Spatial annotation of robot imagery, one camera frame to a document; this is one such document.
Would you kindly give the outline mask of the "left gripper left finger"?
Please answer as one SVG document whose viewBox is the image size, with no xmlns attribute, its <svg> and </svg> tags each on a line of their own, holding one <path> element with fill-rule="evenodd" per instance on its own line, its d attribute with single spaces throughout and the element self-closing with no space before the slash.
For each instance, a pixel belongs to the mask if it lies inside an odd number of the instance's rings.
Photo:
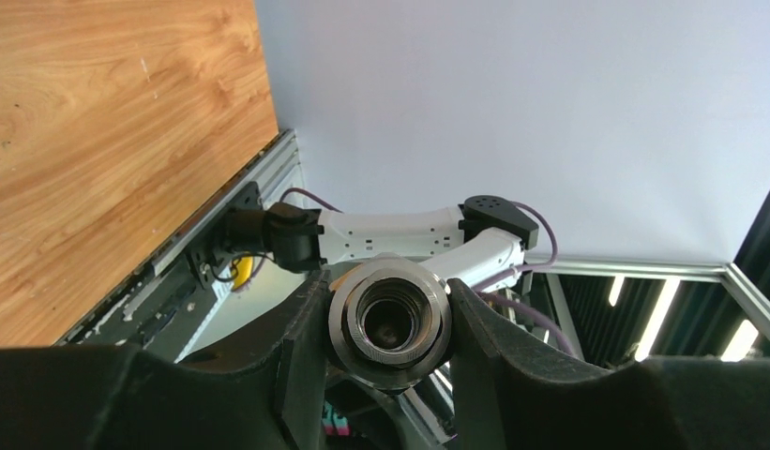
<svg viewBox="0 0 770 450">
<path fill-rule="evenodd" d="M 136 344 L 0 350 L 0 449 L 318 449 L 327 272 L 179 363 Z"/>
</svg>

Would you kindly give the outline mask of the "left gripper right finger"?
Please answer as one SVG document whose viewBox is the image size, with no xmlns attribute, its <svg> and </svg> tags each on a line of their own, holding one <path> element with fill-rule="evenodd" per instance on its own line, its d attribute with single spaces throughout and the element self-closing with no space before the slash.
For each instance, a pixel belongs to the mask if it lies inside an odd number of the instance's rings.
<svg viewBox="0 0 770 450">
<path fill-rule="evenodd" d="M 451 279 L 462 449 L 770 449 L 770 358 L 651 357 L 614 370 L 543 343 Z"/>
</svg>

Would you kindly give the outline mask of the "steel threaded pipe fitting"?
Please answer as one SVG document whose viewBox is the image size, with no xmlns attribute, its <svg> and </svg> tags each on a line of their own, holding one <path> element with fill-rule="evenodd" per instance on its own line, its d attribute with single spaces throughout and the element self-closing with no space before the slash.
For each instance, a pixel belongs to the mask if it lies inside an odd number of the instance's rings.
<svg viewBox="0 0 770 450">
<path fill-rule="evenodd" d="M 327 331 L 334 362 L 380 391 L 403 391 L 445 361 L 452 331 L 450 288 L 393 253 L 361 263 L 332 289 Z"/>
</svg>

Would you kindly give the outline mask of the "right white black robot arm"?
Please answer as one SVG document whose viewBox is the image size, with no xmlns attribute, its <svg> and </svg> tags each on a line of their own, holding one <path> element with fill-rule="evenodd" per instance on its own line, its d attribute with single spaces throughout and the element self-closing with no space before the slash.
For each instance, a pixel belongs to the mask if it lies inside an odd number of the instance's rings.
<svg viewBox="0 0 770 450">
<path fill-rule="evenodd" d="M 535 209 L 494 195 L 424 213 L 362 215 L 276 202 L 267 209 L 232 209 L 216 239 L 233 256 L 267 257 L 292 273 L 384 254 L 416 261 L 442 279 L 458 278 L 478 292 L 514 286 L 538 269 L 525 260 L 549 227 Z"/>
</svg>

